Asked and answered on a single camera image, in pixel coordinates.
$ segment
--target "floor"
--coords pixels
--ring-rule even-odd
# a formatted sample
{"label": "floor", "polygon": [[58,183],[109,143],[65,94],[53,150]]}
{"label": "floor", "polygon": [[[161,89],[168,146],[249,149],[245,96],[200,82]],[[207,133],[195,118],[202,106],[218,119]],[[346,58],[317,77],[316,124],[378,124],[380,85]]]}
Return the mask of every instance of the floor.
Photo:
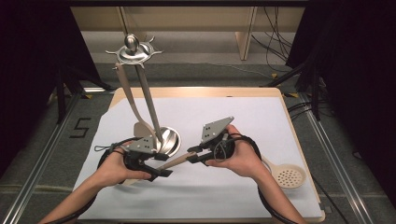
{"label": "floor", "polygon": [[[270,37],[264,33],[255,33],[253,35],[263,44],[270,42]],[[103,76],[103,79],[111,78],[107,71],[111,72],[115,58],[114,55],[108,55],[105,51],[118,50],[123,45],[123,33],[83,32],[83,36],[92,58],[97,64],[98,71],[101,71],[101,76]],[[153,56],[147,64],[150,63],[153,67],[158,67],[158,69],[164,69],[167,64],[177,66],[173,67],[172,71],[184,69],[186,68],[185,65],[188,64],[204,67],[207,71],[218,71],[219,69],[227,68],[241,73],[242,76],[262,78],[267,82],[273,76],[281,76],[285,73],[285,71],[279,71],[280,69],[288,70],[284,66],[283,60],[274,53],[267,53],[267,50],[255,40],[250,43],[247,60],[241,61],[233,33],[156,32],[148,33],[147,39],[151,39],[152,36],[155,36],[152,44],[156,49],[163,50],[163,54]],[[293,34],[282,34],[282,36],[289,42],[293,40]],[[283,50],[274,40],[272,40],[271,48],[278,52]],[[262,66],[263,64],[270,64],[271,66],[267,67],[266,70],[254,69],[256,66]],[[243,85],[258,86],[257,79],[254,78],[247,78],[251,81],[246,80]],[[291,78],[288,83],[279,86],[282,92],[295,93],[291,84],[296,78],[298,77]],[[200,81],[202,80],[192,79],[182,83],[180,80],[181,84],[179,83],[179,85],[197,85]],[[155,83],[150,82],[150,84],[153,86],[164,85],[163,80]],[[219,84],[208,80],[203,85],[229,84],[230,82],[226,81]],[[91,87],[89,83],[84,83],[84,85]],[[285,97],[284,99],[287,107],[291,107],[304,101],[305,97],[306,95],[303,94],[297,98]],[[74,107],[76,108],[76,113],[80,111],[80,108],[84,108],[84,111],[94,111],[90,116],[92,119],[99,119],[105,111],[101,111],[98,105],[102,104],[103,101],[109,102],[110,100],[111,94],[103,93],[98,97],[93,97],[90,101],[80,99]],[[308,166],[313,177],[317,180],[318,194],[326,212],[326,219],[323,223],[343,223],[345,222],[343,216],[348,220],[348,223],[396,223],[395,209],[368,167],[365,166],[364,161],[352,155],[353,143],[349,141],[347,133],[344,132],[342,125],[338,123],[336,115],[332,113],[331,106],[327,104],[321,105],[320,122],[312,119],[309,113],[299,115],[300,112],[301,110],[290,111],[290,115],[293,118],[293,126],[304,150]],[[65,127],[65,132],[73,132],[75,127],[71,124],[74,124],[78,118],[83,118],[84,116],[86,115],[83,113],[72,114],[70,116],[70,124]],[[5,175],[0,180],[0,217],[5,217],[9,206],[14,202],[25,180],[29,178],[28,175],[32,167],[39,160],[40,150],[36,149],[47,147],[51,132],[56,128],[54,125],[55,120],[56,106],[50,104],[49,111],[36,127],[36,132],[40,134],[32,136],[32,144],[22,151],[21,155],[7,171],[8,175]],[[321,133],[325,133],[323,134],[326,136],[324,139],[320,139]],[[76,144],[88,147],[90,139],[92,139],[92,136],[79,139]],[[69,138],[66,140],[61,139],[54,145],[73,151],[73,148],[68,148],[68,144],[72,140]],[[27,223],[27,220],[43,216],[45,214],[44,211],[56,205],[70,192],[75,175],[78,174],[80,167],[75,167],[73,170],[62,170],[63,166],[56,161],[66,160],[63,163],[72,162],[67,161],[70,160],[65,156],[67,153],[69,153],[67,150],[53,152],[51,155],[52,161],[48,163],[48,167],[42,175],[43,177],[38,181],[34,192],[30,195],[30,201],[24,209],[20,223]],[[336,162],[330,160],[334,155]],[[84,161],[85,156],[84,153],[80,153],[76,160]],[[56,176],[53,176],[54,174],[50,170],[59,171],[55,173]],[[362,201],[361,205],[353,204],[357,199]],[[366,209],[363,214],[359,210],[362,208]]]}

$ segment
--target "white sheet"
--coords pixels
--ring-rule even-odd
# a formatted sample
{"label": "white sheet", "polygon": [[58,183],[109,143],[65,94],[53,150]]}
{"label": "white sheet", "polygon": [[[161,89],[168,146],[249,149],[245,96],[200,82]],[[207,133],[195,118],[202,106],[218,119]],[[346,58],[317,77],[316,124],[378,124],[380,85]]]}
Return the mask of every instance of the white sheet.
{"label": "white sheet", "polygon": [[[150,123],[144,99],[135,101],[144,120]],[[154,98],[153,101],[160,125],[174,128],[181,135],[181,149],[173,158],[199,144],[204,124],[234,116],[232,124],[251,137],[270,161],[304,167],[287,114],[277,97]],[[102,116],[75,188],[95,171],[103,154],[93,148],[132,137],[136,122],[126,99]],[[163,161],[150,160],[148,164],[157,167]],[[158,177],[153,182],[103,189],[80,218],[133,221],[270,216],[262,206],[256,184],[248,178],[201,163],[185,162],[171,170],[174,172],[169,177]],[[315,192],[308,181],[285,192],[303,217],[321,217]]]}

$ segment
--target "silver desk lamp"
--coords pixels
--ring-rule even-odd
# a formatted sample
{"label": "silver desk lamp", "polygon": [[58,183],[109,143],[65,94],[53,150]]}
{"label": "silver desk lamp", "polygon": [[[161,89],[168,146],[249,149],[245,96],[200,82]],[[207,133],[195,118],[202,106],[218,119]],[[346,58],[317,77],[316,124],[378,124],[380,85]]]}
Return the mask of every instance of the silver desk lamp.
{"label": "silver desk lamp", "polygon": [[[134,115],[138,120],[138,122],[134,125],[134,136],[151,136],[153,138],[153,149],[157,150],[158,153],[166,154],[171,157],[175,155],[180,149],[180,135],[172,128],[160,127],[157,114],[155,112],[154,103],[152,102],[151,93],[149,91],[145,67],[143,65],[143,63],[150,59],[152,55],[162,53],[161,51],[155,51],[154,47],[151,46],[150,43],[153,40],[154,37],[149,42],[139,42],[135,35],[127,35],[124,38],[125,46],[121,47],[118,51],[106,51],[106,53],[117,55],[119,62],[116,63],[115,70],[117,71],[117,76],[125,92],[126,98],[128,99],[128,102],[134,111]],[[129,85],[125,70],[123,69],[124,64],[133,65],[136,69],[154,129],[152,129],[151,126],[142,119],[137,110],[134,97],[132,95],[131,86]]]}

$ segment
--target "person's right hand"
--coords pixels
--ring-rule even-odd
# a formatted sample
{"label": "person's right hand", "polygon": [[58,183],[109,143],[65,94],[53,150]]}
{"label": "person's right hand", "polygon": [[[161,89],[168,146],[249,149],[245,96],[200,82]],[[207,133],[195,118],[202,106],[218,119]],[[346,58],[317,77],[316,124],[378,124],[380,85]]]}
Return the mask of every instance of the person's right hand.
{"label": "person's right hand", "polygon": [[[232,124],[229,124],[226,129],[231,134],[231,137],[236,138],[240,136],[240,132]],[[228,168],[238,175],[251,178],[262,175],[262,172],[269,172],[254,152],[253,147],[243,140],[235,141],[235,151],[231,158],[225,161],[209,160],[205,164],[208,166]]]}

